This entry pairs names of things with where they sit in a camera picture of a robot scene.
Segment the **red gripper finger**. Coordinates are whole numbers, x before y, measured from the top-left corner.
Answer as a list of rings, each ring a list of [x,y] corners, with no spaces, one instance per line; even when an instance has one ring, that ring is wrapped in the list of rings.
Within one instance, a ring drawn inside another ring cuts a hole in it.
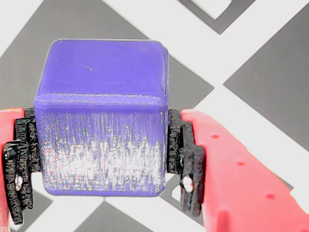
[[[306,232],[309,216],[288,187],[224,126],[169,110],[167,172],[180,177],[181,209],[208,232]]]
[[[41,170],[33,108],[0,112],[0,230],[10,231],[9,220],[19,225],[23,211],[33,208],[31,174]]]

